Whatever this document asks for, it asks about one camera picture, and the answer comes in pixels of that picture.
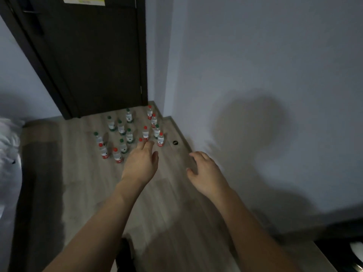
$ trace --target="yellow sign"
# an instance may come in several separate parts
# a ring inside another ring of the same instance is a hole
[[[104,6],[105,0],[63,0],[67,4]]]

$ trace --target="door handle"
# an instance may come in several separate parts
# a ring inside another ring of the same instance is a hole
[[[38,11],[34,11],[34,10],[23,10],[24,13],[32,13],[32,14],[40,14],[40,12]]]

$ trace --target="wooden floor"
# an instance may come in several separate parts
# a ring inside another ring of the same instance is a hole
[[[23,165],[36,175],[37,182],[27,271],[44,268],[120,181],[124,163],[117,164],[112,157],[103,160],[93,132],[104,136],[109,149],[118,146],[121,136],[108,130],[106,116],[124,121],[125,112],[118,110],[24,129]],[[142,136],[143,126],[151,126],[145,107],[133,108],[132,112],[134,123],[129,126],[136,142],[131,149]],[[136,201],[125,228],[134,243],[137,270],[239,271],[223,220],[186,177],[185,169],[195,168],[187,146],[170,119],[160,119],[159,125],[165,134],[165,145],[154,146],[159,151],[159,169]]]

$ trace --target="plastic bottle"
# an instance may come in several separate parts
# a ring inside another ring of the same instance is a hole
[[[120,150],[121,150],[121,153],[123,153],[123,154],[127,153],[127,145],[123,141],[123,139],[120,139]]]
[[[100,136],[100,135],[98,134],[98,132],[94,132],[93,134],[94,134],[94,136],[96,137],[96,142],[97,142],[97,144],[99,144],[99,143],[102,143],[102,144],[103,144],[103,138],[102,138],[102,136]]]
[[[127,129],[127,132],[126,132],[126,141],[131,144],[132,142],[134,142],[134,135],[133,133],[131,132],[131,129],[128,128]]]
[[[119,149],[117,149],[116,147],[114,148],[114,150],[112,151],[112,155],[114,156],[114,159],[116,160],[116,163],[121,163],[123,161],[121,152]]]
[[[151,126],[152,128],[155,128],[155,125],[157,124],[157,116],[156,114],[152,114],[152,118],[151,118]]]
[[[124,136],[126,134],[125,125],[122,123],[120,119],[117,120],[117,128],[120,135]]]
[[[160,128],[159,128],[159,125],[156,124],[155,125],[155,129],[154,129],[154,137],[157,138],[157,136],[159,135],[160,133]]]
[[[109,125],[109,129],[111,132],[114,132],[116,130],[115,121],[110,115],[107,117],[107,124]]]
[[[147,118],[149,120],[151,120],[151,117],[152,117],[152,107],[151,107],[151,105],[148,105],[147,107],[148,107],[148,109],[147,109]]]
[[[107,151],[106,146],[103,143],[99,143],[98,146],[99,146],[99,150],[101,151],[102,158],[103,159],[109,158],[110,155]]]
[[[127,121],[127,123],[132,123],[134,121],[133,120],[133,115],[130,112],[129,108],[126,109],[126,121]]]
[[[157,136],[157,145],[159,147],[164,146],[164,134],[163,134],[163,132],[160,132],[159,135]]]
[[[149,140],[149,130],[148,130],[147,126],[144,126],[144,129],[142,131],[142,136],[144,137],[144,140],[146,140],[146,141]]]

